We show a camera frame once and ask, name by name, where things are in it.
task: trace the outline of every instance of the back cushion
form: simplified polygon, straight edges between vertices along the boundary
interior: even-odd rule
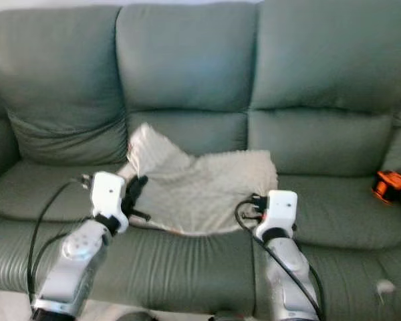
[[[256,20],[252,3],[124,7],[129,132],[147,121],[189,153],[245,149]]]
[[[255,75],[249,148],[280,173],[373,173],[401,101],[401,1],[265,1]]]
[[[124,160],[119,9],[0,13],[0,95],[24,157],[59,165]]]

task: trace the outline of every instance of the white blanket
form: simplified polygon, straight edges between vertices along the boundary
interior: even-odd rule
[[[135,209],[151,215],[145,223],[185,235],[227,233],[239,228],[233,211],[252,193],[277,188],[269,151],[244,150],[194,157],[167,137],[141,125],[130,137],[128,164],[119,172],[148,182]]]

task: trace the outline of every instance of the floor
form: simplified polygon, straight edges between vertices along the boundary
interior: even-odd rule
[[[120,304],[88,300],[78,321],[115,321],[123,314],[141,309]],[[170,312],[151,312],[160,321],[207,321],[209,316]],[[28,321],[31,315],[25,294],[0,291],[0,321]]]

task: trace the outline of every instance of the green leather sofa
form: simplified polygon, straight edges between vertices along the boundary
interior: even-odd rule
[[[26,291],[34,222],[69,178],[115,171],[148,122],[200,155],[267,149],[299,195],[297,241],[328,320],[401,320],[401,1],[266,0],[0,13],[0,290]],[[70,186],[35,251],[90,210]],[[39,266],[37,285],[57,244]],[[265,254],[242,231],[183,237],[129,228],[92,298],[268,319]],[[378,280],[396,289],[381,303]]]

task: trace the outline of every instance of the orange object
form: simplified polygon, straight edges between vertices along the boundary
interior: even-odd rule
[[[401,198],[401,174],[394,171],[378,171],[373,192],[385,203]]]

